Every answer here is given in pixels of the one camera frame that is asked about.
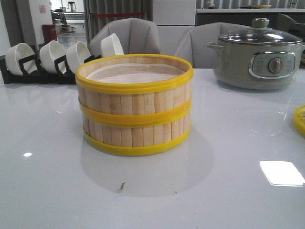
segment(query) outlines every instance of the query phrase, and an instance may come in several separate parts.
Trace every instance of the pot handle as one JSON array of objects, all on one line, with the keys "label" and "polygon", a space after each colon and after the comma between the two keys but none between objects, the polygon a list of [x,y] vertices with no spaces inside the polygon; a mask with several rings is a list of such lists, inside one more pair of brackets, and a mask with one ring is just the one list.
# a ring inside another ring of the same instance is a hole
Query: pot handle
[{"label": "pot handle", "polygon": [[215,49],[216,51],[222,51],[223,46],[216,44],[215,42],[210,42],[206,45],[208,48]]}]

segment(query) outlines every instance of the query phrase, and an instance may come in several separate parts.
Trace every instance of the refrigerator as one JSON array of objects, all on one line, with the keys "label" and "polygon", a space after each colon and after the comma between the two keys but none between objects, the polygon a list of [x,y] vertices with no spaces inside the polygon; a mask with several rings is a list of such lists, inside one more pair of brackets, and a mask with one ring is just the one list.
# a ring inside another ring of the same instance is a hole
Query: refrigerator
[{"label": "refrigerator", "polygon": [[152,21],[158,26],[161,54],[173,55],[184,32],[195,26],[196,0],[152,2]]}]

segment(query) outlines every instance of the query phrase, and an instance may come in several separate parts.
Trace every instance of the yellow lid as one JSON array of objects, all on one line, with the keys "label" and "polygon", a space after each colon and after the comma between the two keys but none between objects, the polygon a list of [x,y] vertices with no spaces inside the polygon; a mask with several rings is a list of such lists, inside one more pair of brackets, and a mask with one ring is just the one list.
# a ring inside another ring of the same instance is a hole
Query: yellow lid
[{"label": "yellow lid", "polygon": [[305,105],[294,111],[293,124],[298,132],[305,136]]}]

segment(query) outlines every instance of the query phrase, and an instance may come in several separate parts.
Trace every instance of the lid knob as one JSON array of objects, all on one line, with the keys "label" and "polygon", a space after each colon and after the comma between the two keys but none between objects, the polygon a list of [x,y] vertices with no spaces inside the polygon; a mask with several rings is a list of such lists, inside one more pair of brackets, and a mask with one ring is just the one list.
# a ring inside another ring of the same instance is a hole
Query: lid knob
[{"label": "lid knob", "polygon": [[254,18],[252,20],[253,28],[266,28],[269,24],[269,19],[267,18]]}]

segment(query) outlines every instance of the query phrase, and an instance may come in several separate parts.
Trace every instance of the control panel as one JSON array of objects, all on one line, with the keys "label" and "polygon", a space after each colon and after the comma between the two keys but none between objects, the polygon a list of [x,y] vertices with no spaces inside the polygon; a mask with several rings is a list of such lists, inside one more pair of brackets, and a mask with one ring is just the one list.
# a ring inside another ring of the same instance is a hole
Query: control panel
[{"label": "control panel", "polygon": [[249,72],[257,78],[278,79],[290,76],[294,69],[293,52],[259,52],[252,57]]}]

